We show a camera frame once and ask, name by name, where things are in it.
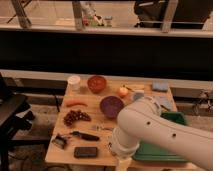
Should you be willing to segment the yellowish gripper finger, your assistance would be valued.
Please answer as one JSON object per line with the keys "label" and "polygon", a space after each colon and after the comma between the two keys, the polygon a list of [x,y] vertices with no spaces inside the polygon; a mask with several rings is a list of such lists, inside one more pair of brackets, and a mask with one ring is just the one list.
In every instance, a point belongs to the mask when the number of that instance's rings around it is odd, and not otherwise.
{"label": "yellowish gripper finger", "polygon": [[131,158],[119,158],[116,166],[116,171],[127,171],[132,162]]}

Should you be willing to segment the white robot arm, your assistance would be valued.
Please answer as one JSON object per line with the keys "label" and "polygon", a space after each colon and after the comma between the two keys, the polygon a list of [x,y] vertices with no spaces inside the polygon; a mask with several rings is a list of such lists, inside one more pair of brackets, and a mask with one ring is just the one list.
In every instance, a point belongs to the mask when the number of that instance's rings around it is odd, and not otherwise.
{"label": "white robot arm", "polygon": [[136,152],[141,141],[213,171],[213,133],[162,118],[161,107],[152,97],[140,98],[120,111],[109,139],[110,150],[127,158]]}

